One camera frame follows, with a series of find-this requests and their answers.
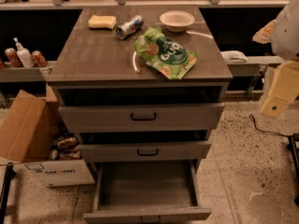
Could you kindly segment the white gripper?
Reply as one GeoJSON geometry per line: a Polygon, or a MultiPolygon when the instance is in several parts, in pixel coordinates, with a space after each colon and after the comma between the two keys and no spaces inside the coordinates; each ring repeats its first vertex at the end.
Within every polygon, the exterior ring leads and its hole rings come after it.
{"type": "Polygon", "coordinates": [[[277,118],[299,95],[299,62],[284,61],[274,72],[274,78],[263,102],[261,113],[277,118]]]}

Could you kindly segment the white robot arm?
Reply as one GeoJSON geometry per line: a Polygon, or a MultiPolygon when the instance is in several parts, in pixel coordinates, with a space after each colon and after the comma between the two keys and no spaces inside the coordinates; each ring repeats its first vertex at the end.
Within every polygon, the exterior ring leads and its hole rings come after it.
{"type": "Polygon", "coordinates": [[[261,108],[262,114],[276,118],[299,95],[299,0],[291,0],[252,39],[270,43],[272,52],[283,59],[261,108]]]}

